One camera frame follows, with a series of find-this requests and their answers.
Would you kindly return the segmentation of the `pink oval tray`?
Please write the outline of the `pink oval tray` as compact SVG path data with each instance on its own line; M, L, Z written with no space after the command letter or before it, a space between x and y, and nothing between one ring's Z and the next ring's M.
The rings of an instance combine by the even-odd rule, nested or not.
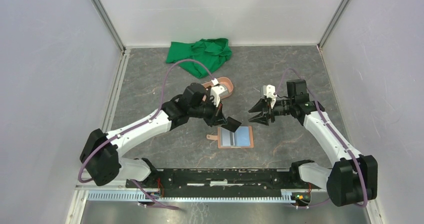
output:
M215 80L203 83L202 85L205 88L213 87L215 83ZM223 87L223 92L219 94L221 99L225 99L232 95L234 86L231 80L227 77L219 77L217 78L217 83L220 84Z

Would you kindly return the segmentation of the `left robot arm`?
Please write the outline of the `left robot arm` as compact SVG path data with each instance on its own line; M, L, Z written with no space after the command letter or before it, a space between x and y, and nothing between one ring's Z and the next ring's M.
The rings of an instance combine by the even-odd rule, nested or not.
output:
M232 91L220 83L191 83L183 93L136 122L109 132L92 131L80 155L82 169L89 178L80 173L79 182L105 186L114 180L134 179L144 187L154 186L157 174L153 165L145 158L129 159L124 155L137 145L186 124L190 118L202 119L208 126L228 124L222 112L222 99Z

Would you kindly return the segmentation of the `black card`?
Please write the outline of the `black card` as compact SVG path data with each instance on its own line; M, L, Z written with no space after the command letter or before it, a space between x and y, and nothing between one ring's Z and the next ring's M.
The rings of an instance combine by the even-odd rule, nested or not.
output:
M236 132L237 129L241 126L241 124L242 123L239 122L239 121L237 121L236 119L233 119L231 117L228 117L226 119L226 123L223 124L221 127L223 129L226 129L226 130L230 131L230 132Z

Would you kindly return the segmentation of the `brown leather card holder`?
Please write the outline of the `brown leather card holder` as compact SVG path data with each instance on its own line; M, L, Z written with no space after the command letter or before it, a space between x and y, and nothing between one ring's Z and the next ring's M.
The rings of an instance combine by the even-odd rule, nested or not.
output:
M254 147L254 139L253 139L253 130L251 126L241 126L234 132L234 147L221 147L221 130L222 127L217 129L216 135L208 134L206 139L211 141L217 141L218 148L220 149L240 149L240 148L253 148Z

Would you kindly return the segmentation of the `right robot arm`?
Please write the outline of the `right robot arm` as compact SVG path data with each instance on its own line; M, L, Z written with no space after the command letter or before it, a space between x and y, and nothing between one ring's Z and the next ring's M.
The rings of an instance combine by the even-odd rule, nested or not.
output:
M378 162L372 155L364 155L354 148L337 130L324 107L310 93L305 80L288 81L287 95L278 98L273 85L264 85L261 98L249 110L255 113L251 123L269 125L277 116L292 116L319 143L327 155L331 168L312 160L291 164L289 182L295 188L310 183L325 190L335 206L367 205L378 195Z

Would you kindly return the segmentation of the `white magstripe card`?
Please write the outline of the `white magstripe card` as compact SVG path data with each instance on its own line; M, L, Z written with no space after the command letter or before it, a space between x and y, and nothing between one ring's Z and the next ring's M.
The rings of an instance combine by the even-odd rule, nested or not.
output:
M220 141L221 147L234 147L235 146L235 139L234 139L234 133L222 128L221 129L221 141Z

